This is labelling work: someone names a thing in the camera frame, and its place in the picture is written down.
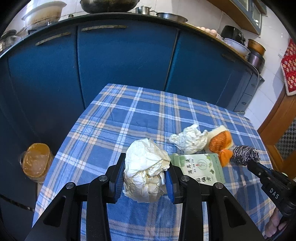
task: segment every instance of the white tile wall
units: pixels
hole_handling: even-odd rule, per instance
[[[32,8],[49,1],[52,0],[32,0],[29,4]],[[62,11],[61,20],[66,19],[68,14],[71,13],[74,16],[87,14],[81,8],[80,0],[63,1],[67,3],[67,6]],[[182,15],[188,19],[189,23],[195,26],[216,29],[218,33],[221,33],[225,25],[239,28],[228,15],[207,0],[140,0],[137,7],[142,5],[151,7],[151,10],[157,12],[170,12]],[[17,14],[8,26],[8,30],[21,29],[23,23],[20,19],[24,12],[25,10],[22,10]],[[245,114],[252,121],[253,125],[258,128],[270,112],[284,85],[283,74],[280,69],[280,56],[283,56],[288,46],[289,34],[270,9],[267,9],[267,15],[262,18],[262,32],[260,36],[245,30],[242,31],[246,38],[246,45],[247,40],[250,38],[258,41],[266,48],[264,55],[265,67],[262,72],[265,82],[259,87]]]

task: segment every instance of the metal screw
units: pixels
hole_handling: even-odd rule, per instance
[[[66,184],[67,189],[71,189],[72,187],[74,187],[74,183],[67,183]]]
[[[190,177],[188,177],[187,175],[183,175],[183,176],[181,177],[181,180],[184,181],[184,182],[187,182],[187,181],[190,180]]]
[[[222,189],[223,188],[223,184],[222,183],[215,183],[215,187],[218,189]]]
[[[100,180],[101,182],[106,181],[107,179],[108,179],[108,177],[107,177],[106,175],[101,175],[101,176],[99,176],[99,180]]]

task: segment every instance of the cabinet handle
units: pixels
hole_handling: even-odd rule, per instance
[[[38,43],[36,43],[35,45],[38,46],[38,45],[43,44],[43,43],[45,43],[45,42],[47,42],[49,40],[56,39],[56,38],[59,38],[59,37],[62,37],[62,36],[66,36],[66,35],[70,35],[70,34],[71,34],[70,32],[65,32],[65,33],[57,34],[57,35],[51,36],[51,37],[49,37],[47,39],[41,40]]]
[[[101,29],[101,28],[127,28],[127,26],[125,26],[125,25],[98,25],[98,26],[82,28],[81,31],[89,31],[89,30]]]
[[[230,57],[230,56],[228,56],[228,55],[226,55],[224,53],[222,53],[221,56],[224,57],[224,58],[226,58],[226,59],[228,59],[228,60],[230,60],[231,62],[234,62],[235,63],[235,59],[234,58],[232,58],[232,57]]]

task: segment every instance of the blue checkered tablecloth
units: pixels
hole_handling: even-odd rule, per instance
[[[200,131],[224,125],[235,145],[255,147],[261,163],[271,167],[257,131],[245,117],[184,96],[108,84],[77,120],[55,156],[36,203],[33,224],[67,182],[80,185],[104,174],[134,140],[151,138],[169,154],[181,154],[168,137],[193,123]],[[274,204],[261,190],[259,179],[235,164],[224,167],[223,173],[225,186],[263,232]],[[122,194],[117,204],[108,204],[107,209],[112,240],[178,240],[182,205],[173,205],[167,195],[148,204]],[[204,233],[207,240],[207,220]],[[86,203],[81,240],[86,239],[85,234]]]

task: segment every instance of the human hand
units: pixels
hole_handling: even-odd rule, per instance
[[[272,235],[274,235],[277,231],[277,228],[279,230],[282,230],[283,228],[285,228],[287,221],[279,224],[281,218],[282,218],[282,214],[279,211],[279,209],[276,207],[274,210],[274,213],[272,214],[268,223],[265,226],[265,235],[267,237],[271,237]]]

